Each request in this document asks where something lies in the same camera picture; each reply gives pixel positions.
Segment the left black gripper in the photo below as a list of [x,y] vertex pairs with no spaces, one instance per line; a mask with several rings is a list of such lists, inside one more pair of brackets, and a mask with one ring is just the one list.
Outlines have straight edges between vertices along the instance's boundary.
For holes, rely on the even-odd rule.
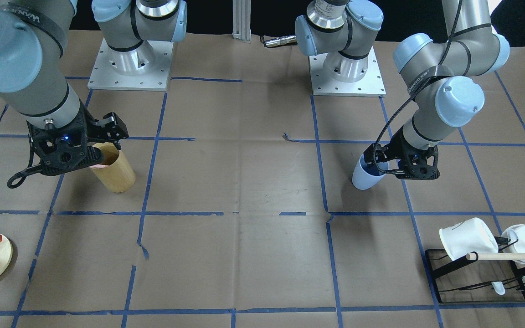
[[[423,137],[415,127],[402,127],[382,146],[371,144],[371,166],[381,174],[393,174],[404,180],[435,180],[439,178],[438,140]],[[383,168],[380,163],[398,160],[398,169]]]

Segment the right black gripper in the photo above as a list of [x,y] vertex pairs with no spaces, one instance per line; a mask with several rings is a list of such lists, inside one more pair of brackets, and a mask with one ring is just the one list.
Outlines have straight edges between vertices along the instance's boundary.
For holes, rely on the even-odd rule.
[[103,153],[88,143],[112,143],[121,151],[119,141],[129,137],[127,125],[115,112],[96,120],[81,109],[74,120],[61,128],[40,129],[30,122],[27,126],[31,150],[41,159],[26,169],[27,175],[58,176],[100,164]]

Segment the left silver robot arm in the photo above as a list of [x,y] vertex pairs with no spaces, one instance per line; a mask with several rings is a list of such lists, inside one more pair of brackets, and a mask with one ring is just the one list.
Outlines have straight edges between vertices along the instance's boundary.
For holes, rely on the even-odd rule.
[[[388,144],[377,138],[363,152],[352,177],[357,189],[369,189],[388,174],[437,179],[438,143],[483,108],[484,92],[472,77],[496,71],[509,58],[509,43],[493,32],[485,0],[444,0],[442,6],[446,42],[417,33],[392,54],[417,111]],[[367,79],[382,23],[382,10],[368,0],[314,0],[296,19],[294,37],[311,62],[325,56],[320,78],[358,87]]]

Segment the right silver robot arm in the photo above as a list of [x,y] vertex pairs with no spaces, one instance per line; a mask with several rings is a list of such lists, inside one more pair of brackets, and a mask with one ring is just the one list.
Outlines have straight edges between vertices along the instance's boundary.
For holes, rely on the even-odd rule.
[[[137,75],[156,66],[151,41],[180,42],[187,29],[184,0],[94,0],[94,20],[118,73]],[[27,122],[27,168],[8,181],[32,174],[58,176],[100,164],[93,143],[129,137],[126,124],[110,112],[95,119],[61,73],[75,0],[0,0],[0,97]]]

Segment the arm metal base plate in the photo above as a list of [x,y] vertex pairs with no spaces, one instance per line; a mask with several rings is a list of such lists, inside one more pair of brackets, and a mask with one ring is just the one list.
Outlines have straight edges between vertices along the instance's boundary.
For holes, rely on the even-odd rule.
[[339,52],[309,56],[315,96],[379,97],[387,94],[374,48],[367,57],[352,60]]
[[106,91],[166,91],[174,46],[150,40],[135,50],[119,52],[103,40],[87,86]]

